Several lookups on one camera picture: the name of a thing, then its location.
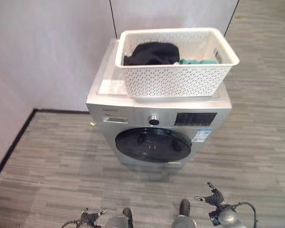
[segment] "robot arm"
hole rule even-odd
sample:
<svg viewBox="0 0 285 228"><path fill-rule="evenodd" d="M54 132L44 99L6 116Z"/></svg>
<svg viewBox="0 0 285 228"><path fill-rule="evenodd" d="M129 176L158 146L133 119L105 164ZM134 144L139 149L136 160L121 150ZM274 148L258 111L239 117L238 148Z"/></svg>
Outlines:
<svg viewBox="0 0 285 228"><path fill-rule="evenodd" d="M209 213L214 226L221 225L223 228L246 228L246 226L240 221L235 208L239 205L247 204L254 210L254 228L256 228L256 211L252 204L243 202L231 206L224 201L222 193L212 183L208 182L208 185L213 194L208 197L196 196L195 199L197 201L204 201L216 207L215 211Z"/></svg>

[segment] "black baseboard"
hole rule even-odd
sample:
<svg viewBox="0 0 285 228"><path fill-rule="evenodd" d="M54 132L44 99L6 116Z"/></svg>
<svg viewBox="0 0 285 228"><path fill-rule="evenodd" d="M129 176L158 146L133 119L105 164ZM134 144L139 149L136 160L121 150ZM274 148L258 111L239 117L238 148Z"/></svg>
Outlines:
<svg viewBox="0 0 285 228"><path fill-rule="evenodd" d="M38 109L41 113L64 113L64 114L90 114L88 111L72 111L59 109Z"/></svg>
<svg viewBox="0 0 285 228"><path fill-rule="evenodd" d="M32 110L32 112L30 113L29 117L27 118L27 120L25 121L24 125L22 126L21 130L18 132L15 140L13 141L13 143L9 147L8 151L6 152L5 156L3 157L2 161L0 162L0 173L3 170L3 167L5 166L6 162L8 161L10 155L13 153L16 145L18 144L19 140L21 139L21 136L25 132L26 128L28 127L28 125L30 123L30 121L34 118L34 115L36 114L37 111L38 111L38 109L36 109L36 108L34 108Z"/></svg>
<svg viewBox="0 0 285 228"><path fill-rule="evenodd" d="M89 114L89 112L87 112L87 111L71 111L71 110L37 109L37 108L34 108L32 110L32 112L30 113L29 117L27 118L27 120L25 121L25 123L23 124L21 130L18 132L15 140L13 141L11 146L9 147L9 149L6 152L5 156L3 157L2 161L0 162L0 173L3 170L6 162L9 159L9 157L13 153L13 151L14 151L15 147L17 146L18 142L20 141L23 133L27 129L29 123L34 118L36 112L42 112L42 113L62 113L62 114Z"/></svg>

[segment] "front-loading washing machine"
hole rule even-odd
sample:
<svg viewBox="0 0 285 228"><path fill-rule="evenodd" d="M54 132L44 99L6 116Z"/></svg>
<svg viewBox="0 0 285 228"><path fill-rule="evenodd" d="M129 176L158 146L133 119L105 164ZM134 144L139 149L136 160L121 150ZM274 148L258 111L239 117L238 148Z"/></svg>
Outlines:
<svg viewBox="0 0 285 228"><path fill-rule="evenodd" d="M110 42L86 101L100 132L122 164L184 166L228 117L225 85L211 97L133 99L115 71L117 46Z"/></svg>

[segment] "white wall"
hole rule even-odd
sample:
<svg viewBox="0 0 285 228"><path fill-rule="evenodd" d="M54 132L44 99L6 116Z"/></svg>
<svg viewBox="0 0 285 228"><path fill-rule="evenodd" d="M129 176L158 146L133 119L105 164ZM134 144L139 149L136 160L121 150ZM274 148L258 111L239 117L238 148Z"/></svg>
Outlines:
<svg viewBox="0 0 285 228"><path fill-rule="evenodd" d="M0 162L31 111L13 88L0 79Z"/></svg>
<svg viewBox="0 0 285 228"><path fill-rule="evenodd" d="M87 110L109 0L0 0L0 161L34 107Z"/></svg>
<svg viewBox="0 0 285 228"><path fill-rule="evenodd" d="M117 37L132 29L214 27L225 33L238 0L112 0Z"/></svg>

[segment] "teal clothing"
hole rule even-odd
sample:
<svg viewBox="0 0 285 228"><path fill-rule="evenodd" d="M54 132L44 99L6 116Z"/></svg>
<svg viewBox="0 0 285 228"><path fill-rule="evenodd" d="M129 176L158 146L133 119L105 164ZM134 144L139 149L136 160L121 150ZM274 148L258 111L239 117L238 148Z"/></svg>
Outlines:
<svg viewBox="0 0 285 228"><path fill-rule="evenodd" d="M180 59L179 64L218 64L218 62L213 59L202 60L200 62L196 59Z"/></svg>

